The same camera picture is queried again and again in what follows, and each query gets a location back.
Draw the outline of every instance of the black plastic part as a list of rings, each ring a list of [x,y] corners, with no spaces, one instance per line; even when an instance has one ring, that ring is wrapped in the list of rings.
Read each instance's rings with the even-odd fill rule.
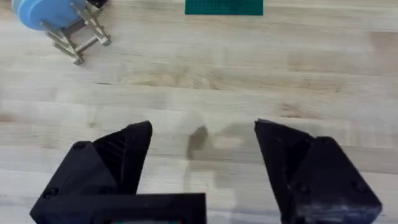
[[[151,136],[152,125],[146,121],[94,141],[93,146],[116,181],[119,194],[137,193]]]
[[[258,120],[255,132],[286,224],[368,224],[382,205],[329,137]]]
[[[206,223],[205,194],[136,195],[152,125],[75,143],[30,211],[38,224]]]
[[[93,6],[97,7],[98,9],[102,8],[104,6],[104,4],[108,1],[108,0],[87,0],[90,4],[92,4]]]

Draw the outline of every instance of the green cutting mat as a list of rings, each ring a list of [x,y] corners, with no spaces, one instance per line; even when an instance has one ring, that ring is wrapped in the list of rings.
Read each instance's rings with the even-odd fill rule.
[[[263,0],[185,0],[186,15],[263,15]]]

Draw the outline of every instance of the metal stand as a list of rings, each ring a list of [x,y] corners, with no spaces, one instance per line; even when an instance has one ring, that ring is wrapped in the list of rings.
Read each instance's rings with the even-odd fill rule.
[[[96,41],[99,41],[103,46],[109,45],[111,43],[111,36],[106,34],[103,26],[98,23],[96,15],[94,16],[91,12],[91,4],[87,3],[87,6],[83,11],[80,10],[73,2],[70,4],[70,7],[72,7],[73,10],[75,10],[80,16],[80,19],[75,21],[71,26],[60,30],[53,30],[51,26],[44,21],[41,22],[40,25],[44,28],[45,34],[54,41],[54,47],[59,49],[65,55],[71,57],[75,65],[81,65],[84,62],[81,54],[82,51],[87,49]],[[75,25],[81,21],[84,21],[83,26],[76,28]],[[87,40],[84,44],[77,46],[72,42],[70,36],[73,32],[76,32],[78,29],[81,29],[84,26],[87,26],[89,30],[94,33],[94,36]]]

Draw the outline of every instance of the wooden table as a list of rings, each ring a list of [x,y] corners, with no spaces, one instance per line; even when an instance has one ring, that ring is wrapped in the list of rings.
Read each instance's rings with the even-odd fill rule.
[[[254,120],[333,136],[398,222],[398,2],[265,0],[185,16],[110,0],[77,67],[0,2],[0,222],[28,212],[73,142],[150,120],[139,191],[206,192],[209,223],[278,223]]]

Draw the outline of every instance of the blue disc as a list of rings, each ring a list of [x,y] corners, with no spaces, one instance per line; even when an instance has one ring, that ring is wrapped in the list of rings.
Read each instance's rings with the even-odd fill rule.
[[[28,28],[43,30],[42,21],[57,30],[69,26],[78,18],[70,3],[84,10],[85,0],[13,0],[12,7],[19,19]]]

